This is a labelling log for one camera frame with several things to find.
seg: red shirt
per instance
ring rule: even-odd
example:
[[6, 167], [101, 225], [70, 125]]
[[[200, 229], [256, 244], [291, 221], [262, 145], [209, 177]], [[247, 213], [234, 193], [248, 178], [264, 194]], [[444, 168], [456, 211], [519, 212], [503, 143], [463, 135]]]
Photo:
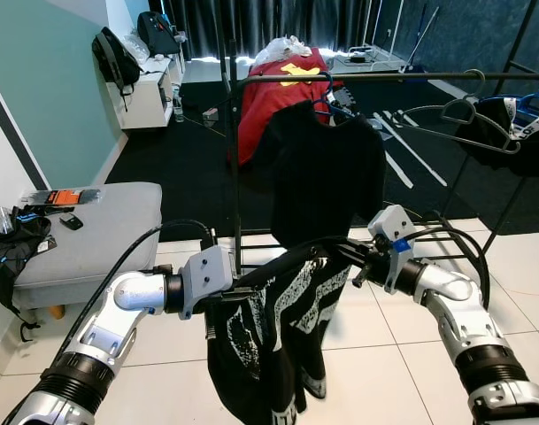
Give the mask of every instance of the red shirt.
[[[287, 64], [294, 64], [304, 70], [314, 67], [319, 68], [320, 71], [328, 70], [318, 49], [312, 48], [312, 56], [308, 58], [295, 55], [281, 62], [270, 62], [256, 66], [251, 69], [250, 76], [290, 75], [290, 73], [281, 70]], [[299, 82], [288, 86], [283, 86], [280, 82], [263, 82], [246, 86], [243, 93], [242, 120], [238, 127], [239, 165], [242, 166], [251, 159], [274, 112], [307, 99], [313, 101], [320, 99], [326, 93], [327, 88], [327, 81], [313, 81], [310, 84]], [[314, 105], [314, 109], [327, 112], [327, 106], [323, 103]], [[327, 116], [321, 115], [320, 117], [323, 122], [328, 121]]]

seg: gray ottoman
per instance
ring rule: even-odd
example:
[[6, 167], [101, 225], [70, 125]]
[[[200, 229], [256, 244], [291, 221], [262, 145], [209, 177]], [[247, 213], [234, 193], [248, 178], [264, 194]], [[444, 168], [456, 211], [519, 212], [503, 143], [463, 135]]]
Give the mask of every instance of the gray ottoman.
[[[86, 302], [121, 254], [161, 222], [161, 187], [154, 183], [116, 183], [100, 189], [98, 204], [78, 205], [73, 214], [84, 223], [78, 230], [49, 216], [57, 247], [33, 257], [16, 281], [13, 302], [18, 308]], [[159, 234], [150, 236], [123, 264], [120, 272], [151, 268]]]

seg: backpack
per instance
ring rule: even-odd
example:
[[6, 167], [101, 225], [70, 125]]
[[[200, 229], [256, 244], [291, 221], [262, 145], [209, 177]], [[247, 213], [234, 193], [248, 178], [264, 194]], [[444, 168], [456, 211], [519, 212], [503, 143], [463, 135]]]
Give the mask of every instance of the backpack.
[[179, 53], [181, 46], [174, 39], [169, 23], [157, 12], [143, 12], [137, 17], [139, 37], [149, 47], [151, 56]]
[[[124, 100], [127, 111], [125, 96], [134, 92], [134, 83], [139, 80], [142, 68], [108, 27], [102, 28], [102, 31], [94, 38], [92, 52], [105, 81], [113, 81], [118, 86], [119, 95]], [[125, 93], [124, 88], [129, 85], [131, 85], [131, 91]]]
[[0, 303], [19, 317], [21, 324], [21, 340], [23, 328], [39, 328], [37, 323], [29, 323], [22, 319], [19, 309], [13, 305], [13, 286], [26, 263], [37, 253], [37, 246], [50, 232], [50, 220], [36, 213], [29, 213], [13, 207], [11, 214], [13, 231], [0, 234]]

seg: phone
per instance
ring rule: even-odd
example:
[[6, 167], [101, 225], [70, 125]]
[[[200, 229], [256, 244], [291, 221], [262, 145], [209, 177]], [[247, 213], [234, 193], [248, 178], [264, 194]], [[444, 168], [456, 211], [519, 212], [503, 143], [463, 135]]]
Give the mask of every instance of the phone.
[[74, 214], [70, 214], [69, 212], [66, 212], [60, 216], [60, 222], [71, 230], [78, 230], [84, 226], [78, 217], [76, 217]]

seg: yellow logo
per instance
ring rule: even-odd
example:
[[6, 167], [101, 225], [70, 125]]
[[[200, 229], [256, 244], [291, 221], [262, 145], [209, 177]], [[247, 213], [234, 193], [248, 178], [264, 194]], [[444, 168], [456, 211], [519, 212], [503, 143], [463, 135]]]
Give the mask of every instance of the yellow logo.
[[[317, 75], [320, 72], [320, 68], [312, 68], [312, 69], [303, 69], [299, 68], [295, 64], [286, 64], [283, 68], [281, 68], [282, 71], [285, 71], [286, 73], [289, 73], [290, 75]], [[282, 81], [282, 86], [292, 86], [294, 84], [298, 84], [299, 81]], [[305, 81], [307, 84], [311, 84], [312, 81]]]

